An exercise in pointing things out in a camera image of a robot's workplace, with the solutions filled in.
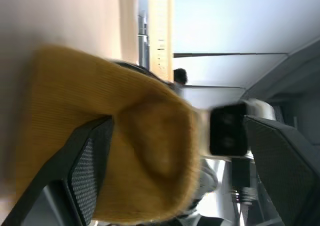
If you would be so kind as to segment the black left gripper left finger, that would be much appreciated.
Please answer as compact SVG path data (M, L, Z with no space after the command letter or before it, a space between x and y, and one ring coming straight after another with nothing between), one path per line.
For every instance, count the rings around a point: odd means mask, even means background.
M38 171L1 226L89 226L113 135L106 116L76 128Z

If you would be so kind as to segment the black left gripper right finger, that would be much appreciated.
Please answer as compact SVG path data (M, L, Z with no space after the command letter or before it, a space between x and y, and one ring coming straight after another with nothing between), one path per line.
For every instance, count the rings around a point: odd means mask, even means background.
M320 226L320 152L294 127L246 116L258 176L285 226Z

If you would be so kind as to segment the yellow cloth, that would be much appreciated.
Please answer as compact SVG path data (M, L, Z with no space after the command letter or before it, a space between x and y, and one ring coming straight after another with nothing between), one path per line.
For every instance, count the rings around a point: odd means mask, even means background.
M15 150L15 202L72 131L113 123L93 217L136 224L171 219L196 191L200 156L192 107L165 83L62 46L37 50Z

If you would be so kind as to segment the person with black hair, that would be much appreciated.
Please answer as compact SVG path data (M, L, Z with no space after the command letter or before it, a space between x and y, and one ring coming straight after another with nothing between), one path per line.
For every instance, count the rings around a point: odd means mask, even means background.
M177 68L173 71L173 90L178 96L183 97L184 86L188 82L187 71L183 68Z

